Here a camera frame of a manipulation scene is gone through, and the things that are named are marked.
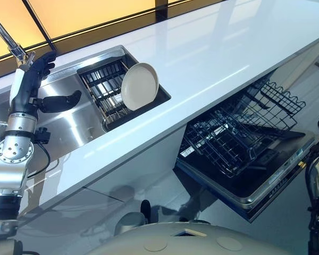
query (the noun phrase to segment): white cabinet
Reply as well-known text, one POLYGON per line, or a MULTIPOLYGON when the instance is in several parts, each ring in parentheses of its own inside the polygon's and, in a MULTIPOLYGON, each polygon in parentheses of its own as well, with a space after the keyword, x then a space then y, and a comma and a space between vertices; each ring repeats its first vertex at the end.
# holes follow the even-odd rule
POLYGON ((179 128, 87 188, 124 202, 132 199, 172 170, 185 129, 179 128))

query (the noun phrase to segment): floor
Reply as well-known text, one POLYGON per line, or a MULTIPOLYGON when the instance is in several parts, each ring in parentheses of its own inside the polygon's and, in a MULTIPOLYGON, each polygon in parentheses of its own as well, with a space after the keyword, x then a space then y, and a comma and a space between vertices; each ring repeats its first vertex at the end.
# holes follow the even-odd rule
MULTIPOLYGON (((310 67, 290 90, 307 104, 296 117, 299 128, 319 133, 319 67, 310 67)), ((250 224, 182 172, 166 171, 163 178, 128 201, 83 188, 20 228, 16 239, 23 241, 26 250, 41 255, 82 255, 110 239, 117 221, 130 211, 138 211, 141 201, 148 199, 153 217, 160 221, 202 219, 272 243, 291 254, 307 254, 309 202, 303 173, 250 224)))

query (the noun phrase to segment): cable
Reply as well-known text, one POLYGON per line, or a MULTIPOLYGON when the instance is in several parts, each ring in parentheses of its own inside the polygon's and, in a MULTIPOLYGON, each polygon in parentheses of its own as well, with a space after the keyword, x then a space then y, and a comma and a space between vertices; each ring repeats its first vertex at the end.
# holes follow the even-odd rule
POLYGON ((44 147, 41 143, 37 143, 37 145, 38 145, 38 146, 44 151, 44 153, 46 154, 46 156, 47 156, 47 164, 46 164, 46 166, 43 167, 41 170, 36 171, 36 172, 34 172, 33 174, 30 174, 29 176, 27 176, 27 179, 30 179, 30 178, 36 176, 37 174, 40 174, 41 172, 43 172, 44 170, 46 170, 46 169, 49 167, 50 163, 51 163, 51 157, 49 156, 49 153, 48 153, 48 151, 45 149, 45 147, 44 147))
POLYGON ((38 252, 35 251, 23 251, 22 254, 40 255, 38 252))

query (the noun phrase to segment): sink basin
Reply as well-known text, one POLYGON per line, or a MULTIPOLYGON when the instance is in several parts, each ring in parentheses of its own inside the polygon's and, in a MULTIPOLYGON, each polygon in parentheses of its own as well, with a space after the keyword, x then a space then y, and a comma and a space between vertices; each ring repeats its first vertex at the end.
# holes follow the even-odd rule
MULTIPOLYGON (((93 97, 93 93, 88 90, 82 74, 90 72, 94 68, 104 67, 106 63, 116 59, 123 59, 128 68, 137 63, 123 46, 116 46, 55 68, 52 74, 41 83, 40 98, 70 95, 75 90, 82 92, 79 103, 73 109, 62 113, 39 114, 37 127, 45 127, 51 132, 50 141, 45 145, 45 148, 48 150, 52 161, 170 99, 167 92, 160 86, 158 96, 154 102, 134 112, 129 110, 126 116, 112 123, 109 122, 109 125, 107 125, 106 116, 99 107, 99 98, 93 97)), ((8 108, 9 91, 0 94, 0 121, 7 121, 8 108)), ((30 171, 39 170, 46 164, 46 161, 46 156, 42 150, 35 146, 35 154, 29 165, 30 171)))

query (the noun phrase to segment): dish rack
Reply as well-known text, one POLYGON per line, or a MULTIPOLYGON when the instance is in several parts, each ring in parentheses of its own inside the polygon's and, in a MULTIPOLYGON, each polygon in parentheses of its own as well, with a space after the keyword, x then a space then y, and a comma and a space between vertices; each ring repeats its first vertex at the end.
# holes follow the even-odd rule
POLYGON ((103 116, 102 127, 107 132, 168 101, 170 95, 159 85, 151 103, 130 110, 122 100, 121 88, 125 74, 137 61, 129 53, 110 57, 77 70, 93 102, 103 116))
POLYGON ((227 177, 241 173, 297 124, 306 103, 264 76, 188 123, 181 155, 205 155, 227 177))
POLYGON ((106 125, 131 112, 121 96, 122 81, 127 71, 127 66, 119 59, 80 74, 106 125))

